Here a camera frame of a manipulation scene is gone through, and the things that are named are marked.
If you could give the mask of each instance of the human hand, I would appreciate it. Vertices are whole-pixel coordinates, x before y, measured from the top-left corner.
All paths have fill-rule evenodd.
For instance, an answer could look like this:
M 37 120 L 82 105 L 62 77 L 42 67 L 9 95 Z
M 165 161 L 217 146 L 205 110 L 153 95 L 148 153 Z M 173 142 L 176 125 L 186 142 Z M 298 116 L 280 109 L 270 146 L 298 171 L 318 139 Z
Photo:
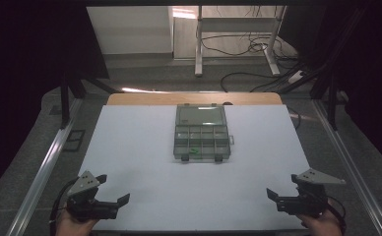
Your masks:
M 63 209 L 57 224 L 56 236 L 88 236 L 97 222 L 98 219 L 80 222 Z
M 305 214 L 299 214 L 297 217 L 310 230 L 312 236 L 342 236 L 339 221 L 327 209 L 318 218 Z

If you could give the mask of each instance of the cable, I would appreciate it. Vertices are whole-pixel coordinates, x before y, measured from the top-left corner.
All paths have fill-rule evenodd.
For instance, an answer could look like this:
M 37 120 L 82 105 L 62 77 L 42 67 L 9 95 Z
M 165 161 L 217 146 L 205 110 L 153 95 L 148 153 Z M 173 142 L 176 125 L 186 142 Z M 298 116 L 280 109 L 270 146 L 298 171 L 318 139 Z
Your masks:
M 247 13 L 244 15 L 245 17 L 250 13 L 250 11 L 252 11 L 252 7 L 254 7 L 254 6 L 250 6 L 250 8 L 249 8 L 249 12 L 247 12 Z
M 338 219 L 339 227 L 341 228 L 342 235 L 345 235 L 347 230 L 347 223 L 345 222 L 345 218 L 341 216 L 341 214 L 335 210 L 329 203 L 326 203 L 327 209 Z
M 342 217 L 345 218 L 345 216 L 347 215 L 347 210 L 345 209 L 345 206 L 339 200 L 333 198 L 332 196 L 326 196 L 326 197 L 329 199 L 332 199 L 333 201 L 338 203 L 339 206 L 341 206 L 342 211 L 343 211 Z
M 292 76 L 292 75 L 295 74 L 297 71 L 299 71 L 299 69 L 301 69 L 303 66 L 304 66 L 303 63 L 298 62 L 298 63 L 295 64 L 291 69 L 289 69 L 285 74 L 283 74 L 283 75 L 281 75 L 281 76 L 279 76 L 279 77 L 275 77 L 275 78 L 283 79 L 283 78 Z M 269 88 L 264 89 L 264 91 L 267 91 L 268 89 L 272 89 L 272 88 L 275 88 L 275 87 L 277 87 L 277 86 L 280 86 L 280 85 L 283 84 L 285 81 L 286 81 L 286 80 L 282 80 L 282 81 L 280 81 L 278 84 L 276 84 L 276 85 L 274 85 L 274 86 L 272 86 L 272 87 L 269 87 Z M 251 91 L 249 91 L 249 92 L 253 92 L 253 91 L 255 91 L 256 89 L 261 88 L 261 87 L 264 87 L 264 86 L 268 86 L 268 85 L 265 84 L 265 85 L 257 86 L 257 87 L 253 88 L 253 89 L 252 89 Z
M 286 108 L 287 108 L 288 110 L 292 111 L 293 113 L 295 113 L 295 114 L 297 115 L 298 122 L 297 122 L 297 124 L 296 124 L 296 126 L 295 126 L 295 130 L 297 130 L 298 127 L 301 125 L 301 115 L 300 115 L 296 110 L 292 109 L 292 108 L 289 107 L 289 106 L 286 106 Z
M 258 12 L 256 13 L 256 17 L 258 17 L 259 14 L 260 14 L 260 16 L 262 17 L 261 7 L 262 7 L 262 6 L 258 6 Z
M 233 72 L 233 73 L 229 73 L 225 76 L 223 76 L 220 80 L 220 86 L 222 87 L 223 91 L 224 92 L 228 92 L 228 90 L 225 88 L 224 86 L 224 81 L 226 78 L 230 77 L 230 76 L 234 76 L 234 75 L 246 75 L 246 76 L 255 76 L 255 77 L 262 77 L 262 78 L 269 78 L 269 79 L 276 79 L 272 82 L 269 82 L 269 83 L 266 83 L 266 84 L 262 84 L 260 86 L 257 86 L 255 88 L 253 88 L 251 91 L 249 92 L 253 92 L 255 91 L 256 89 L 258 88 L 261 88 L 261 87 L 265 87 L 265 86 L 269 86 L 269 85 L 272 85 L 276 82 L 278 82 L 279 80 L 285 78 L 286 76 L 289 76 L 289 75 L 292 75 L 293 73 L 297 72 L 298 71 L 298 67 L 302 67 L 303 65 L 300 64 L 300 63 L 297 63 L 294 67 L 292 67 L 290 70 L 288 70 L 285 74 L 283 74 L 282 76 L 279 76 L 279 77 L 275 77 L 275 76 L 266 76 L 266 75 L 260 75 L 260 74 L 254 74 L 254 73 L 247 73 L 247 72 Z
M 278 60 L 281 60 L 281 61 L 298 61 L 298 58 L 297 57 L 290 57 L 290 56 L 286 56 L 284 55 L 282 52 L 281 54 L 283 54 L 283 56 L 279 56 L 277 54 L 277 52 L 275 52 L 275 50 L 272 50 L 273 53 L 274 53 L 274 57 Z
M 222 17 L 222 13 L 220 13 L 220 11 L 219 11 L 219 6 L 216 6 L 216 10 L 218 11 L 220 17 Z
M 279 65 L 281 68 L 284 68 L 284 69 L 291 69 L 291 67 L 286 67 L 286 66 L 284 66 L 280 61 L 281 61 L 280 59 L 276 59 L 277 65 Z
M 66 189 L 68 189 L 70 186 L 74 185 L 75 182 L 77 182 L 79 177 L 69 181 L 59 192 L 58 197 L 56 198 L 55 202 L 53 203 L 52 207 L 52 212 L 50 213 L 49 216 L 49 232 L 50 236 L 55 236 L 56 235 L 56 219 L 57 219 L 57 213 L 60 205 L 60 200 L 65 193 Z
M 268 37 L 260 36 L 258 34 L 257 37 L 251 38 L 251 33 L 249 34 L 249 50 L 251 52 L 257 53 L 257 52 L 260 52 L 260 51 L 265 51 L 268 48 L 268 44 L 267 43 L 265 43 L 265 42 L 256 42 L 255 41 L 255 40 L 258 40 L 258 39 L 262 39 L 262 38 L 268 38 Z
M 234 37 L 234 36 L 245 36 L 246 34 L 224 34 L 224 35 L 215 35 L 215 36 L 208 36 L 208 37 L 202 37 L 201 39 L 206 40 L 206 39 L 211 39 L 211 38 L 216 38 L 216 37 Z M 259 38 L 268 38 L 269 33 L 262 34 L 265 36 L 259 36 Z
M 216 48 L 213 48 L 213 47 L 208 47 L 206 46 L 206 44 L 204 44 L 204 41 L 201 40 L 201 44 L 208 50 L 213 50 L 213 51 L 218 51 L 220 53 L 223 53 L 223 54 L 226 54 L 226 55 L 229 55 L 229 56 L 240 56 L 240 55 L 243 55 L 245 53 L 248 53 L 248 52 L 260 52 L 260 51 L 264 51 L 267 49 L 267 44 L 266 43 L 250 43 L 249 46 L 248 46 L 248 49 L 244 52 L 239 52 L 239 53 L 229 53 L 229 52 L 225 52 L 225 51 L 221 51 L 219 49 L 216 49 Z M 255 49 L 255 50 L 252 50 L 254 49 L 256 46 L 259 46 L 259 45 L 265 45 L 265 47 L 262 47 L 262 49 Z

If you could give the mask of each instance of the white table surface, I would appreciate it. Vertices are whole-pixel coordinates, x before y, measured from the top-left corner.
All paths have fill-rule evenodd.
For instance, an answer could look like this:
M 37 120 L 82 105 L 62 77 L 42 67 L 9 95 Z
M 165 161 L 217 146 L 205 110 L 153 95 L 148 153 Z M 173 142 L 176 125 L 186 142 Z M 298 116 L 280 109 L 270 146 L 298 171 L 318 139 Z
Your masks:
M 284 105 L 225 107 L 234 136 L 229 161 L 181 163 L 173 156 L 176 106 L 104 106 L 80 174 L 107 174 L 96 199 L 130 193 L 116 219 L 95 230 L 299 229 L 266 188 L 297 196 L 290 174 L 309 169 Z

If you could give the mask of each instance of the metal stand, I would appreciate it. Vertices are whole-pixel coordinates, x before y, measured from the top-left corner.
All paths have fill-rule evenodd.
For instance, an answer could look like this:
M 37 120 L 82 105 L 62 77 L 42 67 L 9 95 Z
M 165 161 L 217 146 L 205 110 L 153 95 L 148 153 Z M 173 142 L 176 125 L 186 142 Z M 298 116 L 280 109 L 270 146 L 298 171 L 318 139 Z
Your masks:
M 274 43 L 280 30 L 286 7 L 283 6 L 274 18 L 204 18 L 203 7 L 198 7 L 197 45 L 195 49 L 195 76 L 203 75 L 203 32 L 270 32 L 268 47 L 264 50 L 265 57 L 273 76 L 278 76 L 280 70 L 273 54 Z
M 122 91 L 111 88 L 102 82 L 90 78 L 88 75 L 82 73 L 64 73 L 61 80 L 61 105 L 62 105 L 62 123 L 61 129 L 65 129 L 69 123 L 69 89 L 75 98 L 84 98 L 87 91 L 81 83 L 81 77 L 96 87 L 103 89 L 104 91 L 113 93 L 122 93 Z

